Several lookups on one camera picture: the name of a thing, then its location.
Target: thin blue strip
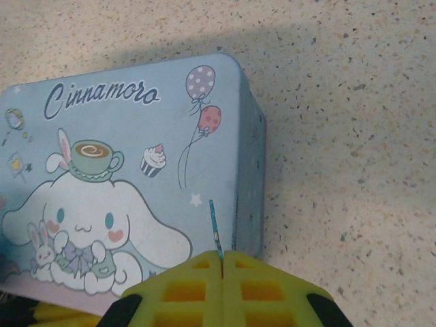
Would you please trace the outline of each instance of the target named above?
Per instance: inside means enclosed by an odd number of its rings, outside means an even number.
[[[223,249],[221,248],[221,242],[219,241],[217,218],[215,216],[215,207],[213,206],[212,200],[209,200],[209,207],[211,208],[213,236],[215,238],[215,244],[217,245],[219,258],[222,261],[224,259],[224,254],[223,254]]]

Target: cupcake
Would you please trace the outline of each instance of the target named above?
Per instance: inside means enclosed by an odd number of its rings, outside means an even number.
[[[166,158],[162,144],[145,149],[141,161],[141,170],[148,177],[154,177],[166,165]]]

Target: speckled countertop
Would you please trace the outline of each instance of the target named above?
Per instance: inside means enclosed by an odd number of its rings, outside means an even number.
[[[355,326],[436,326],[435,7],[3,0],[0,90],[233,55],[269,123],[264,260]]]

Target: cinnamoroll tin box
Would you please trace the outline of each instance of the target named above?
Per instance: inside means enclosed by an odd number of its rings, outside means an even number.
[[[266,121],[212,54],[12,86],[0,120],[0,289],[102,315],[215,249],[262,249]]]

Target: purple polka dot balloon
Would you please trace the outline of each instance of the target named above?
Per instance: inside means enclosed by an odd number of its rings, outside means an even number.
[[[192,99],[204,99],[215,84],[215,71],[209,66],[198,66],[186,77],[186,91]]]

